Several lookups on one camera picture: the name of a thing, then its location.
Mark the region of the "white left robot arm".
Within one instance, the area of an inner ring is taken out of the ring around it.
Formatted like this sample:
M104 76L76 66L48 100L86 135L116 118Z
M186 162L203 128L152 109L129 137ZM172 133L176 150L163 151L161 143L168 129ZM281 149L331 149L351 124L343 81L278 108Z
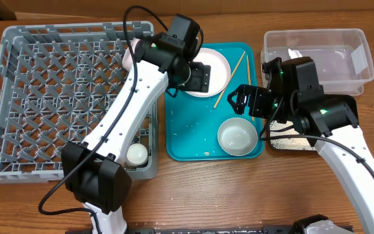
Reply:
M128 77L112 106L80 144L61 151L66 188L84 204L94 233L126 233L121 206L132 179L124 169L134 135L167 89L208 92L210 66L194 61L202 34L192 18L177 14L166 32L135 40L125 53Z

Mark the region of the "white and red wrapper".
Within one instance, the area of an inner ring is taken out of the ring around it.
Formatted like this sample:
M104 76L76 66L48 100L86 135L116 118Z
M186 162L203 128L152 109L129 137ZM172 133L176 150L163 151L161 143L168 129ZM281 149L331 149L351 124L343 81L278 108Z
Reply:
M288 56L291 59L297 59L297 58L303 57L301 52L299 50L296 50L296 49L288 49Z

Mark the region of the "pile of rice grains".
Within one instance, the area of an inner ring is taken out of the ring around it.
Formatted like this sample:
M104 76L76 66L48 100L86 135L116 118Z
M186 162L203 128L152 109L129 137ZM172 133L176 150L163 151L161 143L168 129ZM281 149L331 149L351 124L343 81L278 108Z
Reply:
M269 125L269 137L282 135L298 135L299 133L293 128L292 122L279 123L272 121ZM305 138L282 138L270 140L270 146L275 150L292 150L292 151L315 151Z

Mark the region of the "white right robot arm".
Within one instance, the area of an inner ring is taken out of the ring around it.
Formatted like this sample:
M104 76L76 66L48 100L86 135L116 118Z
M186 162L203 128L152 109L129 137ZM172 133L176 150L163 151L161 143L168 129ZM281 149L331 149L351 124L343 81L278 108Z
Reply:
M374 233L374 157L360 128L352 96L325 94L310 57L262 65L267 87L241 84L227 96L236 114L267 122L292 122L294 138L305 138L330 166L352 203L365 233Z

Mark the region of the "white cup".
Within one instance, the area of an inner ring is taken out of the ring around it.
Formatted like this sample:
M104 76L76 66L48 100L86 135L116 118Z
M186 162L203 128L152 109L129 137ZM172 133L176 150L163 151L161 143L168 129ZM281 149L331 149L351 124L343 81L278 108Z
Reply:
M127 151L126 163L132 167L139 167L147 163L148 150L143 144L131 144Z

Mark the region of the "small white plate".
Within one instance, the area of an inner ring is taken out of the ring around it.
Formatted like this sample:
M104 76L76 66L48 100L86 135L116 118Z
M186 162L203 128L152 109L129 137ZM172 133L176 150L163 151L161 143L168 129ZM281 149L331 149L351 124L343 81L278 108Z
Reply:
M137 38L134 38L132 41L131 41L131 44L128 46L128 48L126 48L125 50L125 54L122 58L122 66L125 68L125 70L127 70L128 72L131 70L132 68L132 65L133 65L133 61L132 61L132 57L131 57L131 53L130 53L130 50L129 48L131 48L133 51L135 51L135 48L136 48L136 44L140 42L140 39L137 39Z

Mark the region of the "grey bowl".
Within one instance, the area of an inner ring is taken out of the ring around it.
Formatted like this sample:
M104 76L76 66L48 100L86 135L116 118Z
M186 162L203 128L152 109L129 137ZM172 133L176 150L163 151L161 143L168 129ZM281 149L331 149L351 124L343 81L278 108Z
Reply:
M243 118L225 120L218 129L217 138L222 150L235 157L251 153L258 143L255 126Z

